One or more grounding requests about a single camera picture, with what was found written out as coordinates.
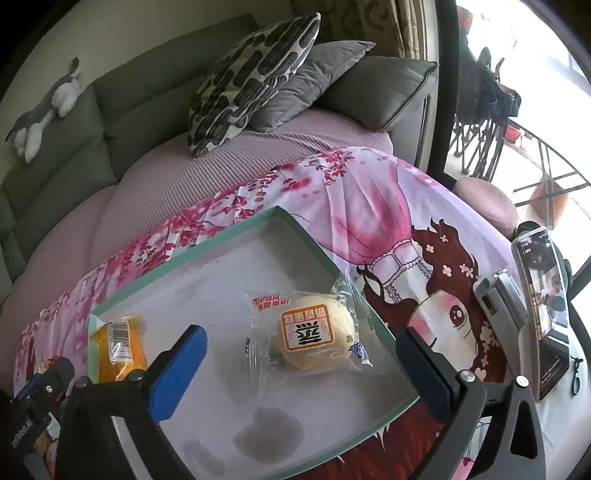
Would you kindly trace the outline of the orange cake snack packet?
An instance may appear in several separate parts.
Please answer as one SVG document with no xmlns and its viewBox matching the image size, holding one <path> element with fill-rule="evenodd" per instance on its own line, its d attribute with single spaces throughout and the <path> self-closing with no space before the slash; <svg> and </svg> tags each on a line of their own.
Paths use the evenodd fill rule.
<svg viewBox="0 0 591 480">
<path fill-rule="evenodd" d="M 127 314 L 100 326 L 90 335 L 97 348 L 99 383 L 122 381 L 133 370 L 146 370 L 143 350 L 144 321 L 140 313 Z"/>
</svg>

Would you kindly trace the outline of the silver phone stand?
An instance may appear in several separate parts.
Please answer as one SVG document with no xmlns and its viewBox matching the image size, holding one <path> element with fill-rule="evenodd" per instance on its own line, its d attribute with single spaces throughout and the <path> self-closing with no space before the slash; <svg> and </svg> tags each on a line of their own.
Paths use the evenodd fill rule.
<svg viewBox="0 0 591 480">
<path fill-rule="evenodd" d="M 494 329 L 519 332 L 528 320 L 521 290 L 507 268 L 478 280 L 473 293 Z"/>
</svg>

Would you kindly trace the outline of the green rimmed white tray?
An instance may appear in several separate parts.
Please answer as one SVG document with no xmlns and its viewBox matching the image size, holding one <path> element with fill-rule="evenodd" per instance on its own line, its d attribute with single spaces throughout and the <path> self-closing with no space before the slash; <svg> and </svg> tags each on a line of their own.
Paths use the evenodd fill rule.
<svg viewBox="0 0 591 480">
<path fill-rule="evenodd" d="M 294 375 L 264 387 L 249 375 L 246 292 L 327 293 L 338 276 L 294 218 L 273 208 L 132 282 L 92 311 L 88 327 L 140 314 L 148 360 L 187 326 L 203 327 L 204 361 L 163 433 L 197 479 L 289 478 L 382 437 L 418 399 L 382 323 L 366 340 L 367 372 Z"/>
</svg>

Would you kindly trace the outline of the round bun clear wrapper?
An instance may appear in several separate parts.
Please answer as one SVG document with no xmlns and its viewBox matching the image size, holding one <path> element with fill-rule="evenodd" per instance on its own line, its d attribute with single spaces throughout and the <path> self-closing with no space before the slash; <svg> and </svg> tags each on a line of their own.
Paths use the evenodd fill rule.
<svg viewBox="0 0 591 480">
<path fill-rule="evenodd" d="M 243 292 L 250 312 L 245 359 L 252 388 L 263 395 L 290 377 L 374 368 L 370 307 L 349 272 L 329 292 Z"/>
</svg>

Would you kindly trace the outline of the smartphone on stand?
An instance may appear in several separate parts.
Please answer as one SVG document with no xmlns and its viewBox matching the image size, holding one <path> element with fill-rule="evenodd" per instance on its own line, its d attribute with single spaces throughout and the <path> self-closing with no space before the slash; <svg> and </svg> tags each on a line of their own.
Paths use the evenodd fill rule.
<svg viewBox="0 0 591 480">
<path fill-rule="evenodd" d="M 542 402 L 570 367 L 567 287 L 558 252 L 547 228 L 520 234 L 512 242 L 531 331 L 532 390 Z"/>
</svg>

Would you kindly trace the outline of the pink cartoon print cloth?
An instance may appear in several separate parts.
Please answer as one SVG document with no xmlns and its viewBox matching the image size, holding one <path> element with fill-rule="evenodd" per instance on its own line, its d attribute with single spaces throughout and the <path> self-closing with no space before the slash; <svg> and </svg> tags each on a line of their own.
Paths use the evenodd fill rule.
<svg viewBox="0 0 591 480">
<path fill-rule="evenodd" d="M 64 291 L 23 331 L 12 382 L 58 356 L 86 366 L 93 307 L 172 256 L 257 213 L 280 207 L 335 263 L 359 270 L 365 293 L 393 331 L 407 326 L 499 382 L 511 370 L 473 293 L 509 258 L 509 244 L 464 201 L 408 163 L 344 147 L 274 167 L 186 207 L 128 243 Z"/>
</svg>

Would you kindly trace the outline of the pink sofa seat cover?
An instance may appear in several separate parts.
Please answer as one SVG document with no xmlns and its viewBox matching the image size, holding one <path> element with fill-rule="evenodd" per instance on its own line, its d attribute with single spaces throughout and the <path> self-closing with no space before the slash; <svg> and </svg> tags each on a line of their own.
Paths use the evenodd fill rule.
<svg viewBox="0 0 591 480">
<path fill-rule="evenodd" d="M 387 133 L 308 109 L 270 133 L 242 134 L 193 160 L 179 135 L 146 153 L 122 180 L 84 200 L 34 250 L 1 311 L 1 382 L 12 382 L 17 345 L 40 311 L 128 243 L 186 207 L 319 152 L 360 146 L 393 153 Z"/>
</svg>

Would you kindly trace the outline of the pink round stool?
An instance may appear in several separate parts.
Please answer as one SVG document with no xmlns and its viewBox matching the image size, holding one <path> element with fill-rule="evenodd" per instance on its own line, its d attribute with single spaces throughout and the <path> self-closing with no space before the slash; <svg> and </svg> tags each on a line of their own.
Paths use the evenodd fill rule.
<svg viewBox="0 0 591 480">
<path fill-rule="evenodd" d="M 484 180 L 464 177 L 456 181 L 454 193 L 506 238 L 514 237 L 518 227 L 517 208 L 502 190 Z"/>
</svg>

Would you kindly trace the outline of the grey green sofa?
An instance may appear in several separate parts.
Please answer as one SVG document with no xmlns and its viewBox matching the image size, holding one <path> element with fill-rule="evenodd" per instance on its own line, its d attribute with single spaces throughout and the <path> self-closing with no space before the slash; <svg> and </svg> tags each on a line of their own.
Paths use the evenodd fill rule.
<svg viewBox="0 0 591 480">
<path fill-rule="evenodd" d="M 90 83 L 72 112 L 50 124 L 35 160 L 18 161 L 1 186 L 3 295 L 74 208 L 118 184 L 146 153 L 179 135 L 186 138 L 192 95 L 215 60 L 256 27 L 252 15 L 243 14 L 148 50 Z M 422 106 L 437 77 L 433 62 L 370 50 L 308 109 L 334 112 L 390 136 Z"/>
</svg>

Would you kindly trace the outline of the grey white plush cat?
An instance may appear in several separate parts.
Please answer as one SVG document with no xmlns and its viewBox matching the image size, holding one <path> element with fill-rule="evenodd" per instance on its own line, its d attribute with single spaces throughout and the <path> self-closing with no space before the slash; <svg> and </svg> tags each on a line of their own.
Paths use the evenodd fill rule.
<svg viewBox="0 0 591 480">
<path fill-rule="evenodd" d="M 15 121 L 5 141 L 10 141 L 16 155 L 30 164 L 37 156 L 44 129 L 55 118 L 67 116 L 82 93 L 78 81 L 81 72 L 80 59 L 74 57 L 66 75 L 58 79 L 41 101 L 30 111 L 24 112 Z"/>
</svg>

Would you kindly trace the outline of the black balcony railing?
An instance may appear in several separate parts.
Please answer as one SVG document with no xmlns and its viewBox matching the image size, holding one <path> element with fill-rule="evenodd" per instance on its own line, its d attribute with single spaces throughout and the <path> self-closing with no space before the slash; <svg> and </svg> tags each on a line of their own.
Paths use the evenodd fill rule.
<svg viewBox="0 0 591 480">
<path fill-rule="evenodd" d="M 518 121 L 522 98 L 491 67 L 490 51 L 476 57 L 460 47 L 459 85 L 449 159 L 460 178 L 492 186 L 499 167 L 510 169 L 508 195 L 518 208 L 555 216 L 568 196 L 590 188 L 590 176 Z"/>
</svg>

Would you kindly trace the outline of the black white patterned pillow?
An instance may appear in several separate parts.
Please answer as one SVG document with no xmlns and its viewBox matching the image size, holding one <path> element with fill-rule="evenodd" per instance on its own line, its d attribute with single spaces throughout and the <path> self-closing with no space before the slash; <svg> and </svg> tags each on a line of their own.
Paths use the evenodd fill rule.
<svg viewBox="0 0 591 480">
<path fill-rule="evenodd" d="M 279 93 L 311 52 L 322 16 L 315 12 L 247 35 L 212 66 L 192 100 L 188 147 L 193 159 L 235 138 Z"/>
</svg>

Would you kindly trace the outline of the grey pillow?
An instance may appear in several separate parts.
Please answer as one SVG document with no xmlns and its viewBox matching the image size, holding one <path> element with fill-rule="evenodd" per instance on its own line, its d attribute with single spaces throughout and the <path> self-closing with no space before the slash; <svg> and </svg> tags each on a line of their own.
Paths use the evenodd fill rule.
<svg viewBox="0 0 591 480">
<path fill-rule="evenodd" d="M 353 68 L 374 42 L 342 40 L 315 45 L 290 80 L 252 116 L 247 128 L 270 133 L 311 107 L 329 86 Z"/>
</svg>

